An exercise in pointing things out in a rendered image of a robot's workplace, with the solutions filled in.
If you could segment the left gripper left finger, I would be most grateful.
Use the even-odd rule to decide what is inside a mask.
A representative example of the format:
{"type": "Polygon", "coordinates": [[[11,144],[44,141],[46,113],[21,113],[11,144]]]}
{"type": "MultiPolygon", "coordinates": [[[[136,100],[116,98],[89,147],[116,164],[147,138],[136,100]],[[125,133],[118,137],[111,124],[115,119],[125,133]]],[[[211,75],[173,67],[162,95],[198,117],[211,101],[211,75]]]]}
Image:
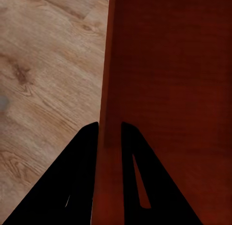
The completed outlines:
{"type": "Polygon", "coordinates": [[[90,225],[98,133],[81,128],[2,225],[90,225]]]}

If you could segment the storage box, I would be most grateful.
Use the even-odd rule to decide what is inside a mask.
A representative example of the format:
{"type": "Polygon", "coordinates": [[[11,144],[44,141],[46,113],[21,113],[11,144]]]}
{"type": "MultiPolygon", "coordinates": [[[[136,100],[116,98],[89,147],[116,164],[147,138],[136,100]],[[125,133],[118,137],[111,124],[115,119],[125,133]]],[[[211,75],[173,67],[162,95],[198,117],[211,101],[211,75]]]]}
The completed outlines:
{"type": "Polygon", "coordinates": [[[232,225],[232,0],[109,0],[90,225],[125,225],[122,122],[203,225],[232,225]]]}

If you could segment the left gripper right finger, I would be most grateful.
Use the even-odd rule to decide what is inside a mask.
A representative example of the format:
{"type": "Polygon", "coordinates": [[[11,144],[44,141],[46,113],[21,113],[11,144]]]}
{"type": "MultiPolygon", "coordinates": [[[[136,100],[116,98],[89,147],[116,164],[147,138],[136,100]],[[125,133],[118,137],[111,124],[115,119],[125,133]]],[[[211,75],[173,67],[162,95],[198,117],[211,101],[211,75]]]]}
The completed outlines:
{"type": "Polygon", "coordinates": [[[203,225],[139,129],[121,123],[125,225],[203,225]],[[140,206],[134,154],[151,209],[140,206]]]}

